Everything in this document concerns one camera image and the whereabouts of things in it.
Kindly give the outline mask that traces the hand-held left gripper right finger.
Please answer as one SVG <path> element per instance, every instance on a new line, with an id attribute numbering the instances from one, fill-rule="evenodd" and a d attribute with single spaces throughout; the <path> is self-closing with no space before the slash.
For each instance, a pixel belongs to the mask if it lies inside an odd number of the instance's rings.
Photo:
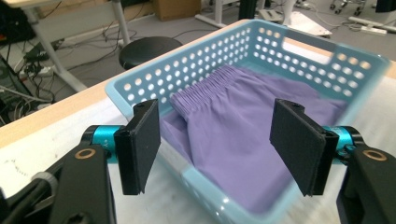
<path id="1" fill-rule="evenodd" d="M 270 143 L 304 196 L 323 194 L 333 160 L 348 160 L 355 136 L 350 126 L 321 126 L 302 105 L 275 99 Z"/>

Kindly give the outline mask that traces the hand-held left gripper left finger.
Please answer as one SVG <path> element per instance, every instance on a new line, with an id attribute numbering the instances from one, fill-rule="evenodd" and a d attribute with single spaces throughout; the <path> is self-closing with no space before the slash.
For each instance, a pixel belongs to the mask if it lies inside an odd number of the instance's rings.
<path id="1" fill-rule="evenodd" d="M 157 99 L 133 106 L 134 115 L 126 125 L 92 125 L 90 144 L 99 145 L 107 159 L 119 166 L 124 195 L 145 192 L 151 167 L 161 145 Z"/>

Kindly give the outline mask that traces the purple pants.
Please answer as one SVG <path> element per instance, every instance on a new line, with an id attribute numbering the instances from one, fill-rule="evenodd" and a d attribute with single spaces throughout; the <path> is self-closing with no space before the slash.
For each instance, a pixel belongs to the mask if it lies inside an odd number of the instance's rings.
<path id="1" fill-rule="evenodd" d="M 224 65 L 171 97 L 161 134 L 226 195 L 262 214 L 291 181 L 269 141 L 277 98 L 303 105 L 321 125 L 333 125 L 347 107 L 303 82 Z"/>

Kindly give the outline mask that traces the light blue plastic basket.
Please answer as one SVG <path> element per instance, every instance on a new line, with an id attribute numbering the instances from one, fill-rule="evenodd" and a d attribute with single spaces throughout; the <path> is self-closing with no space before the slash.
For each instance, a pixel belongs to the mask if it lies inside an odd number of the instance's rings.
<path id="1" fill-rule="evenodd" d="M 135 105 L 155 99 L 159 115 L 173 111 L 170 99 L 202 84 L 223 65 L 249 69 L 308 85 L 322 100 L 346 103 L 338 122 L 351 121 L 389 70 L 381 55 L 337 44 L 267 21 L 244 20 L 190 42 L 122 73 L 106 85 L 106 94 L 131 119 Z M 168 141 L 157 161 L 198 206 L 219 224 L 276 224 L 294 203 L 296 184 L 284 178 L 280 191 L 263 211 L 251 211 L 210 180 Z"/>

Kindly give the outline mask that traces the light wooden table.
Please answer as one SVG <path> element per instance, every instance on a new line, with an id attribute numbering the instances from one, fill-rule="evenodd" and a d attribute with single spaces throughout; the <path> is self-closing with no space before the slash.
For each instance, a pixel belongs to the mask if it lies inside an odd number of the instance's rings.
<path id="1" fill-rule="evenodd" d="M 215 35 L 223 35 L 226 33 L 226 31 L 231 31 L 233 28 L 236 28 L 237 26 L 242 26 L 245 24 L 248 24 L 249 21 L 253 20 L 241 20 L 237 21 L 231 25 L 226 26 L 225 28 L 220 28 L 217 31 L 214 31 L 208 35 L 202 36 L 200 38 L 197 38 L 196 40 L 191 41 L 190 43 L 186 44 L 183 47 L 178 48 L 177 50 L 171 51 L 171 53 L 175 53 L 178 50 L 184 50 L 187 49 L 187 47 L 190 47 L 194 44 L 199 44 L 203 43 L 204 40 L 207 40 L 209 37 L 215 37 Z M 303 35 L 303 40 L 297 40 L 297 37 L 286 37 L 286 43 L 292 45 L 293 47 L 296 47 L 297 49 L 304 49 L 305 51 L 310 50 L 312 52 L 321 54 L 323 56 L 335 56 L 332 55 L 333 51 L 335 52 L 335 49 L 324 49 L 324 44 L 315 44 L 314 45 L 314 40 L 308 40 L 308 37 L 314 37 L 314 36 L 309 36 L 309 34 L 302 33 Z M 322 37 L 315 37 L 314 39 L 320 40 L 320 41 L 327 41 L 328 44 L 330 43 L 335 43 L 332 42 L 329 39 L 325 39 Z M 166 53 L 165 55 L 161 56 L 160 58 L 157 59 L 162 59 L 167 57 L 170 57 L 171 53 Z M 385 68 L 385 75 L 386 77 L 393 78 L 396 80 L 396 61 L 394 60 L 389 60 L 390 65 L 388 65 L 387 68 Z M 110 79 L 107 79 L 103 82 L 98 83 L 97 85 L 94 85 L 86 90 L 83 90 L 81 92 L 78 92 L 64 100 L 62 100 L 59 103 L 56 103 L 54 105 L 50 105 L 49 107 L 46 107 L 38 112 L 35 112 L 33 115 L 29 115 L 27 117 L 24 117 L 22 119 L 18 119 L 17 121 L 11 122 L 10 124 L 0 127 L 0 150 L 5 150 L 6 147 L 9 147 L 10 145 L 19 142 L 19 141 L 24 141 L 27 140 L 27 137 L 29 135 L 34 135 L 34 140 L 37 141 L 44 141 L 44 140 L 39 140 L 39 139 L 44 139 L 43 137 L 39 137 L 39 132 L 44 131 L 45 129 L 48 129 L 49 126 L 55 125 L 56 127 L 61 127 L 61 128 L 66 128 L 67 127 L 74 127 L 78 124 L 82 124 L 82 121 L 93 121 L 93 115 L 88 115 L 87 119 L 71 119 L 71 116 L 74 116 L 76 114 L 80 114 L 79 116 L 82 116 L 83 110 L 86 108 L 95 105 L 96 109 L 93 110 L 92 113 L 98 112 L 105 112 L 105 110 L 102 108 L 104 106 L 104 103 L 102 102 L 107 98 L 105 94 L 105 85 L 110 81 L 113 80 L 115 77 L 120 77 L 120 75 L 114 76 Z M 66 124 L 55 124 L 59 123 L 61 120 L 67 119 Z M 50 137 L 50 136 L 56 136 L 55 131 L 44 131 L 44 137 Z M 27 143 L 22 143 L 23 145 L 26 144 L 27 146 L 30 146 L 33 148 L 33 142 L 34 140 L 27 140 Z"/>

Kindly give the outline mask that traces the black round stool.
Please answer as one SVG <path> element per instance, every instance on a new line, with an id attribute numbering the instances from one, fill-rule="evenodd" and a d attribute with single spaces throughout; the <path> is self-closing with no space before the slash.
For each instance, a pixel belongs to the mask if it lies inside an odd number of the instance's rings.
<path id="1" fill-rule="evenodd" d="M 181 42 L 167 36 L 143 37 L 121 49 L 119 63 L 128 70 L 181 46 Z"/>

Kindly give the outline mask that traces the white table cover sheet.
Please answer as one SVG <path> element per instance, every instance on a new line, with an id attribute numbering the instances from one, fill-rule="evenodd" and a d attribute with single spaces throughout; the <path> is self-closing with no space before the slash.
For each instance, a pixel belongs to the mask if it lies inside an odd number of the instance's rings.
<path id="1" fill-rule="evenodd" d="M 92 124 L 122 124 L 125 119 L 108 98 L 102 101 L 105 112 L 95 112 L 95 105 L 76 114 L 71 119 L 93 121 L 61 128 L 51 125 L 44 131 L 55 131 L 56 136 L 39 137 L 33 148 L 27 140 L 16 142 L 0 150 L 0 189 L 11 196 L 26 186 L 33 175 L 42 172 L 59 160 L 80 140 L 83 131 Z M 370 147 L 379 148 L 396 156 L 396 80 L 384 77 L 358 116 L 352 122 Z M 139 196 L 125 196 L 120 188 L 120 175 L 116 165 L 110 165 L 109 172 L 115 195 L 117 221 L 119 224 L 219 224 L 219 218 L 206 211 L 162 166 L 155 163 L 145 193 Z M 290 207 L 281 216 L 279 224 L 339 224 L 336 198 L 341 187 L 345 168 L 334 165 L 323 195 L 304 197 L 295 194 Z"/>

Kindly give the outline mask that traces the white desk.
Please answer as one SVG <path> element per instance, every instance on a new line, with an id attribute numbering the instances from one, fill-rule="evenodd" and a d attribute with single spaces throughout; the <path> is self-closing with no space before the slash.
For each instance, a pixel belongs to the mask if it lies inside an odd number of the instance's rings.
<path id="1" fill-rule="evenodd" d="M 76 9 L 61 15 L 40 19 L 36 7 L 61 3 L 63 0 L 1 0 L 11 8 L 19 8 L 26 15 L 36 37 L 54 64 L 54 72 L 74 91 L 80 92 L 87 87 L 67 71 L 58 58 L 51 42 L 64 37 L 79 35 L 99 28 L 101 25 L 117 21 L 124 44 L 130 43 L 126 20 L 120 0 L 108 0 L 105 3 Z"/>

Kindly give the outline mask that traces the white power strip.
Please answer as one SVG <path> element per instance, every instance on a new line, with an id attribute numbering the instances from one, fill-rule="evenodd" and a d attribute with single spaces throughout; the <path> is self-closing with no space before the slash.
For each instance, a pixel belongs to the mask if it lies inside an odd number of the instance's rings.
<path id="1" fill-rule="evenodd" d="M 361 24 L 361 31 L 367 34 L 373 35 L 386 35 L 386 34 L 396 34 L 396 27 L 386 25 L 377 21 L 369 21 L 357 17 L 349 17 L 350 21 Z"/>

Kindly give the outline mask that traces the large cardboard box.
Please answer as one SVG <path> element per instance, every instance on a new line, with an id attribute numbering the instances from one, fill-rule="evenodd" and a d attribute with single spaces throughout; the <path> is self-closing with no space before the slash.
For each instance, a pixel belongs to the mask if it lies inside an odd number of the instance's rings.
<path id="1" fill-rule="evenodd" d="M 160 21 L 194 17 L 201 7 L 201 0 L 153 0 L 153 9 Z"/>

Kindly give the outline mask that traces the black computer tower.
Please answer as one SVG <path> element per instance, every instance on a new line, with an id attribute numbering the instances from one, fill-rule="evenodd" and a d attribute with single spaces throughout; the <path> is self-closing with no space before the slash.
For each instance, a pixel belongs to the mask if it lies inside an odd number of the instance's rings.
<path id="1" fill-rule="evenodd" d="M 0 46 L 30 40 L 35 37 L 26 15 L 0 0 Z"/>

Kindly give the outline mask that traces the black aluminium post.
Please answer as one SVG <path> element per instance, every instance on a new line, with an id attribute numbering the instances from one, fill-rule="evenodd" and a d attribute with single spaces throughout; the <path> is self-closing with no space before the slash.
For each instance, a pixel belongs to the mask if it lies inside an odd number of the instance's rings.
<path id="1" fill-rule="evenodd" d="M 240 0 L 238 19 L 253 19 L 258 0 Z"/>

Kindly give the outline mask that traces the white table frame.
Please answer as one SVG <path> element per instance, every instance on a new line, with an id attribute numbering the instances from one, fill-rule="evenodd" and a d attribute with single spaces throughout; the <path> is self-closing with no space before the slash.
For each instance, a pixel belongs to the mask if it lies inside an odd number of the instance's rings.
<path id="1" fill-rule="evenodd" d="M 198 21 L 202 21 L 217 28 L 225 27 L 223 23 L 223 11 L 231 8 L 238 0 L 202 0 L 201 11 L 194 16 Z"/>

